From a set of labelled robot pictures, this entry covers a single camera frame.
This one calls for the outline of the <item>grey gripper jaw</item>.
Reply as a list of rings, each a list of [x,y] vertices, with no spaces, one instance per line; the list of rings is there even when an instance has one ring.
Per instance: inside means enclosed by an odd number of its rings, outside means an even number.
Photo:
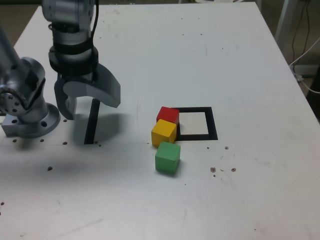
[[[66,82],[63,91],[70,97],[92,97],[104,105],[117,108],[121,103],[121,85],[114,75],[100,63],[93,71],[97,75],[94,83]]]
[[[58,76],[54,84],[54,93],[57,108],[67,120],[74,120],[76,115],[77,99],[68,96],[63,91],[63,86],[65,85],[65,83],[66,80],[63,79],[61,76]]]

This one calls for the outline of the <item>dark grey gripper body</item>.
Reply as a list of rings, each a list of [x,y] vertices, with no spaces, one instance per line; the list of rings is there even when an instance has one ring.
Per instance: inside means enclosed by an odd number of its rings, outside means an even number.
[[[58,74],[58,79],[62,79],[64,82],[82,82],[86,84],[93,84],[97,80],[97,74],[95,72],[90,72],[85,75],[66,75]]]

